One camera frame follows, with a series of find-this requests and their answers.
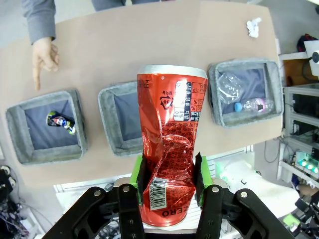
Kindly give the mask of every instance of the person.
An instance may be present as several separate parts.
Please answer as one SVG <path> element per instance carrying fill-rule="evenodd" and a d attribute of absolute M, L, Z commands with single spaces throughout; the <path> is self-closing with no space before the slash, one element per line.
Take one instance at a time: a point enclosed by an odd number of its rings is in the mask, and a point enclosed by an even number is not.
<path fill-rule="evenodd" d="M 133 4 L 160 0 L 131 0 Z M 126 0 L 92 0 L 96 11 L 124 6 Z M 54 0 L 22 0 L 23 16 L 27 19 L 29 38 L 32 44 L 32 74 L 36 90 L 40 89 L 41 69 L 57 71 L 59 54 L 52 41 L 55 35 Z"/>

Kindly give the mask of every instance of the red can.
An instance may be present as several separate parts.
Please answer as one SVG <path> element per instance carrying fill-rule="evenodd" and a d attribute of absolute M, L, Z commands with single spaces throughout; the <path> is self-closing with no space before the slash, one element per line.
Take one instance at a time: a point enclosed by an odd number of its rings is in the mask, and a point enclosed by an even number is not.
<path fill-rule="evenodd" d="M 205 71 L 146 65 L 138 74 L 144 155 L 151 179 L 143 193 L 144 223 L 181 222 L 195 192 L 193 151 L 206 88 Z"/>

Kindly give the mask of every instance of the blue bottle cap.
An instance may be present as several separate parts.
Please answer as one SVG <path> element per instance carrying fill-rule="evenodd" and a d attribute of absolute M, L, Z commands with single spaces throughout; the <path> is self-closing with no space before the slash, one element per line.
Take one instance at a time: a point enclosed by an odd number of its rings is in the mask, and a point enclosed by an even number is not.
<path fill-rule="evenodd" d="M 235 103 L 234 108 L 236 112 L 241 112 L 243 109 L 243 105 L 241 103 Z"/>

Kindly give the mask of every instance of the can rim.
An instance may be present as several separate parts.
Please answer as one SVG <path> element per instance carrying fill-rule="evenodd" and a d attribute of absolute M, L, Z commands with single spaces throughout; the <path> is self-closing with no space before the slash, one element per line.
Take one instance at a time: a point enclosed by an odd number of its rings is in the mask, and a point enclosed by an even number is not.
<path fill-rule="evenodd" d="M 208 79 L 207 74 L 204 70 L 189 66 L 144 65 L 140 68 L 138 74 L 173 74 L 197 76 Z"/>

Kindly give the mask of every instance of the clear plastic bottle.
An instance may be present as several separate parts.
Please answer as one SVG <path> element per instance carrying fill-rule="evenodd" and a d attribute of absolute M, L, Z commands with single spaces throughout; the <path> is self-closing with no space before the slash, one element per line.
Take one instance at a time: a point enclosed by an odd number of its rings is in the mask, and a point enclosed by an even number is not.
<path fill-rule="evenodd" d="M 235 103 L 235 112 L 254 111 L 268 113 L 275 108 L 274 101 L 270 99 L 255 98 Z"/>

